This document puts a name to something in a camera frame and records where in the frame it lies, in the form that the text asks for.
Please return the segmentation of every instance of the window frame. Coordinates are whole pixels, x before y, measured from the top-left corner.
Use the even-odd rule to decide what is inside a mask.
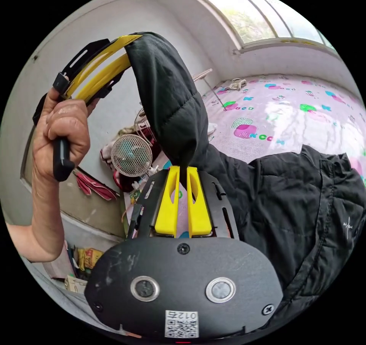
[[[333,50],[331,47],[328,47],[326,45],[324,36],[315,26],[314,26],[314,28],[318,32],[319,37],[322,40],[322,43],[313,41],[313,40],[303,39],[300,37],[295,37],[293,35],[292,31],[290,30],[289,26],[287,25],[286,21],[282,18],[282,16],[278,13],[278,11],[273,7],[273,5],[271,3],[269,3],[267,0],[264,0],[264,1],[275,11],[275,13],[278,15],[279,19],[285,25],[285,27],[288,30],[291,37],[279,37],[276,30],[274,29],[273,25],[270,23],[268,18],[264,15],[263,11],[252,0],[248,0],[262,15],[264,21],[269,25],[269,27],[270,27],[271,31],[273,32],[273,34],[275,35],[275,37],[271,38],[271,39],[263,39],[263,40],[257,40],[257,41],[251,41],[248,43],[244,43],[244,41],[242,40],[242,38],[240,37],[239,33],[234,28],[234,26],[231,24],[231,22],[226,18],[226,16],[218,8],[215,7],[215,5],[213,5],[209,0],[201,0],[201,1],[203,1],[205,4],[207,4],[210,7],[210,9],[212,9],[219,16],[220,20],[222,20],[225,23],[225,25],[230,29],[231,33],[229,35],[234,36],[237,41],[237,44],[239,45],[239,46],[237,46],[237,49],[234,49],[234,51],[233,51],[234,53],[244,53],[244,52],[253,50],[255,48],[268,47],[270,45],[282,46],[282,45],[291,44],[291,45],[297,45],[297,46],[308,47],[308,48],[315,47],[318,50],[322,50],[323,52],[327,52],[331,55],[336,56],[337,58],[340,58],[340,56],[338,55],[338,53],[335,50]]]

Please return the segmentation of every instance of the window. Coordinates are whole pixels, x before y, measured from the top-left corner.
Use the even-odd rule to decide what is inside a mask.
[[[301,14],[279,0],[206,0],[236,32],[242,45],[259,40],[296,38],[331,43]]]

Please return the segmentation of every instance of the yellow bag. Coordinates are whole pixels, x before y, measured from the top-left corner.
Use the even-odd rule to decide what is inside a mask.
[[[79,268],[80,270],[85,271],[86,268],[93,269],[96,262],[104,252],[98,251],[94,248],[78,248],[77,253],[79,258]]]

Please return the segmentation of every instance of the hand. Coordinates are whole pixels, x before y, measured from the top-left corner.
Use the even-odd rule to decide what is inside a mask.
[[[33,142],[33,169],[37,177],[57,184],[53,176],[53,145],[58,137],[70,142],[70,160],[77,167],[90,148],[87,118],[99,99],[85,105],[83,100],[57,102],[59,93],[52,88],[45,99]]]

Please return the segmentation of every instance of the trees outside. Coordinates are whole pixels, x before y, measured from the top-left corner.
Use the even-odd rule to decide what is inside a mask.
[[[221,12],[236,29],[244,43],[275,37],[264,19],[255,21],[247,14],[234,9],[221,9]]]

